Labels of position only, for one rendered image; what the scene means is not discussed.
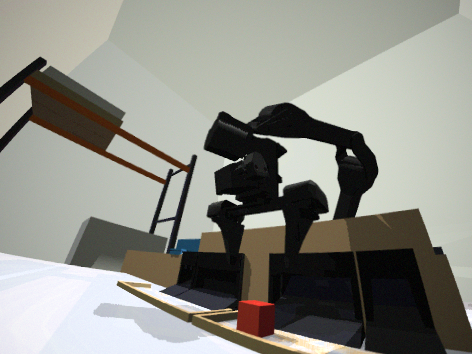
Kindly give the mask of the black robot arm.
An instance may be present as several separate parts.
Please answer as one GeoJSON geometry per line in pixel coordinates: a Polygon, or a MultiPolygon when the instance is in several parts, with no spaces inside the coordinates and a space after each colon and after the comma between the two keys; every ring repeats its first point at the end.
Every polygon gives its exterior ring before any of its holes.
{"type": "Polygon", "coordinates": [[[279,142],[269,137],[307,138],[333,144],[336,147],[340,194],[333,220],[355,217],[362,195],[369,190],[379,169],[375,154],[365,144],[363,134],[314,119],[291,103],[266,106],[259,116],[247,124],[221,111],[218,113],[204,142],[204,150],[232,161],[214,172],[216,195],[236,195],[260,188],[271,194],[271,179],[264,160],[276,163],[287,152],[279,142]],[[347,154],[352,150],[355,156],[347,154]],[[246,156],[247,155],[247,156],[246,156]]]}

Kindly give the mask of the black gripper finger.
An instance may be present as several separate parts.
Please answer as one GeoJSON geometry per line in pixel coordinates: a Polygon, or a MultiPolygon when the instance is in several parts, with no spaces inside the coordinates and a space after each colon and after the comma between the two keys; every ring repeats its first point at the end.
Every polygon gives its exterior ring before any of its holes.
{"type": "Polygon", "coordinates": [[[305,203],[282,206],[281,210],[285,219],[285,267],[292,270],[312,222],[320,217],[305,203]]]}
{"type": "Polygon", "coordinates": [[[234,266],[238,258],[245,226],[222,216],[213,217],[211,221],[216,223],[221,230],[228,265],[234,266]]]}

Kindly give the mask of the red cube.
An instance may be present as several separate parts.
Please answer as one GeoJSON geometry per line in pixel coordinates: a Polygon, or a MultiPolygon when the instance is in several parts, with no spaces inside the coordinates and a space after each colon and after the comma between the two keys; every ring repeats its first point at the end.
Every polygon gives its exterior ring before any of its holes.
{"type": "Polygon", "coordinates": [[[237,328],[256,337],[274,335],[275,305],[256,300],[239,301],[237,328]]]}

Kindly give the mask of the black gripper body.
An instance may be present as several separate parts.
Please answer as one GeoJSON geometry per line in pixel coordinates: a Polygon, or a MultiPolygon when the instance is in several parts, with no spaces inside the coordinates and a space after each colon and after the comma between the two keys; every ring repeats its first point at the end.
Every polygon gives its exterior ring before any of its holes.
{"type": "Polygon", "coordinates": [[[271,194],[260,193],[260,188],[242,194],[241,205],[236,205],[228,200],[210,204],[207,210],[207,218],[224,217],[241,224],[245,216],[282,211],[282,206],[305,203],[315,211],[317,215],[329,212],[327,196],[312,180],[286,185],[283,196],[279,197],[279,184],[283,178],[279,175],[279,167],[276,163],[264,160],[271,179],[271,194]]]}

